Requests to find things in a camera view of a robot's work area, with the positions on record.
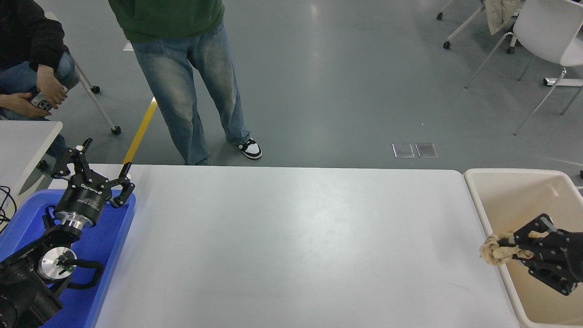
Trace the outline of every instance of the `robotic arm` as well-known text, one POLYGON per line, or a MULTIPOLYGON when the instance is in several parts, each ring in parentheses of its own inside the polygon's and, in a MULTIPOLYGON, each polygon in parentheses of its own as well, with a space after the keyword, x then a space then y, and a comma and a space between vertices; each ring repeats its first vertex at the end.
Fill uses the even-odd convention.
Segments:
POLYGON ((81 238, 83 228, 97 224, 107 202, 114 208, 123 206, 135 185, 128 174, 130 162, 112 181, 92 171, 85 159, 91 142, 89 138, 82 146, 69 148, 55 164, 51 176, 68 180, 68 186, 53 216, 46 209, 43 235, 0 262, 0 328, 40 327, 63 308, 59 296, 66 288, 91 288, 101 278, 103 265, 77 259, 71 245, 81 238), (71 174, 67 168, 70 159, 75 174, 67 179, 71 174), (117 185, 122 186, 122 191, 112 198, 111 188, 117 185), (71 282, 77 267, 92 268, 91 281, 71 282))
POLYGON ((496 255, 498 249, 505 256, 512 254, 512 259, 525 265, 531 276, 565 296, 583 281, 583 232, 557 229, 547 214, 540 214, 497 242, 487 242, 482 246, 485 248, 490 248, 489 258, 501 258, 496 255))

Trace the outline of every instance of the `seated person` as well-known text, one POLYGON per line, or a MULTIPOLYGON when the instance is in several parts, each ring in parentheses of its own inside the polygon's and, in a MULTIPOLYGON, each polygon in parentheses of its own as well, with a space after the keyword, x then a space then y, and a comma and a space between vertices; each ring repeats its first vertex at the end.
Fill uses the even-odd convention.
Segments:
MULTIPOLYGON (((47 19, 33 0, 0 0, 0 116, 7 120, 47 120, 49 111, 32 105, 42 92, 55 109, 67 95, 61 85, 77 82, 73 58, 63 44, 61 24, 47 19)), ((47 154, 66 149, 59 135, 47 154)))

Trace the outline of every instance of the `beige rope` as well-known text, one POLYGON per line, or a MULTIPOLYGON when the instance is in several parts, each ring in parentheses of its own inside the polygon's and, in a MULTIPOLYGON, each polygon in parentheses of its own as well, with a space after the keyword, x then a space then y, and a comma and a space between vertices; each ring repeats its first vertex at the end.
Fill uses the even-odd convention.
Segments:
POLYGON ((534 256, 529 250, 520 249, 518 246, 501 247, 498 240, 502 238, 510 238, 512 234, 509 232, 494 233, 486 239, 486 242, 480 247, 480 257, 488 264, 493 266, 502 265, 512 260, 512 255, 517 255, 522 259, 531 259, 534 256))

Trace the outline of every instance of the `black jacket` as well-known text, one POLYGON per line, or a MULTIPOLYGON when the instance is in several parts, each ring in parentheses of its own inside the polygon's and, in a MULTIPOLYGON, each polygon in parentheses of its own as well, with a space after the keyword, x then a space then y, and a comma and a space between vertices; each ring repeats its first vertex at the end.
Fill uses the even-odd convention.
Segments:
POLYGON ((0 64, 30 62, 30 68, 46 65, 57 70, 65 32, 59 22, 45 18, 33 0, 0 0, 0 64))

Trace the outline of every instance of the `blue jeans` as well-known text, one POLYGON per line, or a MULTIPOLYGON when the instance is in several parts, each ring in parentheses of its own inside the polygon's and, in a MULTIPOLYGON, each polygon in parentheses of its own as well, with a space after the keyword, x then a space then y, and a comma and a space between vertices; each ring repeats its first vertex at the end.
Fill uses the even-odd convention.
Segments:
MULTIPOLYGON (((75 75, 75 64, 73 58, 67 52, 63 53, 55 77, 67 88, 75 86, 77 81, 75 75)), ((0 90, 6 95, 13 93, 31 92, 33 97, 38 94, 36 88, 37 73, 29 67, 29 62, 5 62, 0 65, 0 90)), ((44 117, 30 118, 17 114, 11 110, 0 107, 0 116, 7 120, 15 121, 48 121, 44 117)), ((59 157, 67 149, 65 138, 61 134, 49 146, 47 154, 52 157, 59 157)))
POLYGON ((196 68, 219 111, 227 142, 245 143, 241 99, 224 25, 190 38, 159 38, 132 43, 172 141, 187 165, 208 165, 205 135, 196 109, 192 67, 196 68))

